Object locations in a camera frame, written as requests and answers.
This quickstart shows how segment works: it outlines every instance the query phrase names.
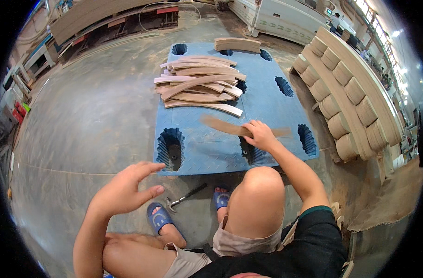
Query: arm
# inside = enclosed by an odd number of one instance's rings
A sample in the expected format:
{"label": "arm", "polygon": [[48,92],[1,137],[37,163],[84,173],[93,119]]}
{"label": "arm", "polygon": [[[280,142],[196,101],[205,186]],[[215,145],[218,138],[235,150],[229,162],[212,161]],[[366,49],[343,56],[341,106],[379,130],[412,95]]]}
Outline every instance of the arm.
{"label": "arm", "polygon": [[303,201],[301,213],[316,205],[330,207],[320,178],[309,165],[297,158],[275,138],[270,127],[259,120],[251,120],[250,123],[243,124],[243,127],[253,134],[253,138],[244,136],[245,140],[249,144],[269,152],[286,173],[293,188]]}
{"label": "arm", "polygon": [[153,186],[142,192],[138,191],[138,186],[149,174],[164,167],[163,163],[150,162],[131,165],[96,193],[74,242],[73,266],[76,277],[103,276],[102,252],[110,218],[138,209],[148,200],[162,194],[163,186]]}

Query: worker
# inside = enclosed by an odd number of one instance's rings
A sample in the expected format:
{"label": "worker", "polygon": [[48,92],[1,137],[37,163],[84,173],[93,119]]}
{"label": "worker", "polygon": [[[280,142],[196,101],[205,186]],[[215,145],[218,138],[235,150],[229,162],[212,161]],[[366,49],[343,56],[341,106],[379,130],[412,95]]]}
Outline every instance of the worker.
{"label": "worker", "polygon": [[334,16],[332,16],[331,21],[332,21],[332,27],[330,28],[330,31],[332,33],[335,33],[336,29],[338,28],[339,21],[340,21],[339,13],[335,13]]}
{"label": "worker", "polygon": [[[215,188],[219,227],[207,253],[183,250],[185,239],[157,202],[148,206],[147,215],[158,236],[106,233],[111,217],[134,211],[164,192],[163,186],[138,190],[142,180],[165,167],[139,162],[118,173],[92,198],[74,243],[76,277],[100,278],[104,269],[118,278],[339,277],[347,252],[323,183],[266,124],[251,120],[243,127],[253,134],[245,140],[276,159],[303,201],[290,244],[276,251],[286,199],[281,176],[270,167],[248,170],[231,196],[224,184]],[[194,224],[185,227],[194,229]]]}

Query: shorts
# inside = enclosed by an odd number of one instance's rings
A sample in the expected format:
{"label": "shorts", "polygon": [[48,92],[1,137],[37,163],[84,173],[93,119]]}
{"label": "shorts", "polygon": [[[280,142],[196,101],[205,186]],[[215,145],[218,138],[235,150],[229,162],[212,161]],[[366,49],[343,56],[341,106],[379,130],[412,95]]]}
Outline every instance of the shorts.
{"label": "shorts", "polygon": [[[271,253],[281,245],[282,225],[268,237],[246,238],[225,231],[227,220],[228,216],[225,216],[213,237],[213,251],[220,257],[238,257],[254,252]],[[212,262],[206,254],[182,250],[174,243],[168,243],[165,249],[175,250],[177,256],[164,278],[186,278]]]}

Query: stacked wood veneer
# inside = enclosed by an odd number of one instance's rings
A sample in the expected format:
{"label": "stacked wood veneer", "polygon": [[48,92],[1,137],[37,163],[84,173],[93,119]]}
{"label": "stacked wood veneer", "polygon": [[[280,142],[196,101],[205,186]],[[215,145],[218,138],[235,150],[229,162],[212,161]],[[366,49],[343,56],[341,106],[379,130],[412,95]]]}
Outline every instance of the stacked wood veneer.
{"label": "stacked wood veneer", "polygon": [[160,65],[165,70],[154,79],[156,91],[165,108],[201,106],[240,117],[241,109],[223,103],[243,93],[236,85],[238,80],[245,81],[246,75],[231,65],[236,66],[236,62],[215,56],[181,57]]}
{"label": "stacked wood veneer", "polygon": [[402,140],[403,126],[386,90],[337,36],[320,28],[292,69],[319,103],[342,160],[368,160]]}

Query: left hand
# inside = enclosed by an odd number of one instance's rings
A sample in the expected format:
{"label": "left hand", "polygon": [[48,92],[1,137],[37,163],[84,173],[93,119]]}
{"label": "left hand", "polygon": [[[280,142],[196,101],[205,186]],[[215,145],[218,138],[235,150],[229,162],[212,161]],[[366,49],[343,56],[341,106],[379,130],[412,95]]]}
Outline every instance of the left hand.
{"label": "left hand", "polygon": [[139,191],[139,182],[164,167],[164,163],[148,161],[128,166],[94,195],[90,206],[99,209],[106,217],[129,213],[140,208],[148,200],[162,194],[164,187],[152,186],[144,191]]}

